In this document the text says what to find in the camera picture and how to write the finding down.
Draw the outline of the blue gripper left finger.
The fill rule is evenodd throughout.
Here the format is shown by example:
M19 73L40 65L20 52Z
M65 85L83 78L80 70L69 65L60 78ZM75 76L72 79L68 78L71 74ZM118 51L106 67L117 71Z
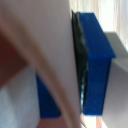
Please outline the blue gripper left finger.
M36 75L40 116L42 118L58 118L61 113L50 92L39 75Z

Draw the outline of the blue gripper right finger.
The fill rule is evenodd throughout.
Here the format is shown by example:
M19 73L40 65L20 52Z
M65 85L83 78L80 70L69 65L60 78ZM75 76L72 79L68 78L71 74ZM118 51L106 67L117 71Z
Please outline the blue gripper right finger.
M93 13L72 13L81 111L101 116L111 61L116 57Z

